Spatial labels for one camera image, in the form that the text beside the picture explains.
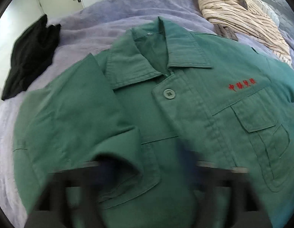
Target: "green work uniform shirt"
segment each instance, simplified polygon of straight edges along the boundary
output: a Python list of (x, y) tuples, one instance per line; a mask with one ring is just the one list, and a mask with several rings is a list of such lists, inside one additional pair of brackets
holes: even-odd
[[(161, 17), (28, 93), (14, 131), (20, 197), (30, 211), (49, 173), (113, 157), (118, 182), (96, 197), (109, 228), (189, 228), (202, 207), (180, 165), (178, 136), (218, 168), (247, 167), (274, 227), (287, 222), (294, 71)], [(218, 192), (219, 227), (228, 191)]]

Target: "striped garment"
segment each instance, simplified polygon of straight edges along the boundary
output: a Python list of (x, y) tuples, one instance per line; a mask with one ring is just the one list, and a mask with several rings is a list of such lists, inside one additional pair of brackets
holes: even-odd
[(235, 32), (256, 37), (282, 62), (291, 66), (289, 45), (278, 27), (252, 0), (245, 1), (247, 9), (239, 4), (239, 0), (198, 0), (202, 15), (209, 22), (223, 24)]

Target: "black cloth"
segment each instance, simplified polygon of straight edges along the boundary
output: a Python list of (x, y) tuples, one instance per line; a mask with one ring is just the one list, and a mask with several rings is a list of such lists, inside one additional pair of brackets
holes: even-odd
[(43, 15), (15, 41), (11, 69), (2, 92), (2, 100), (26, 91), (30, 84), (52, 64), (59, 43), (60, 24), (47, 27)]

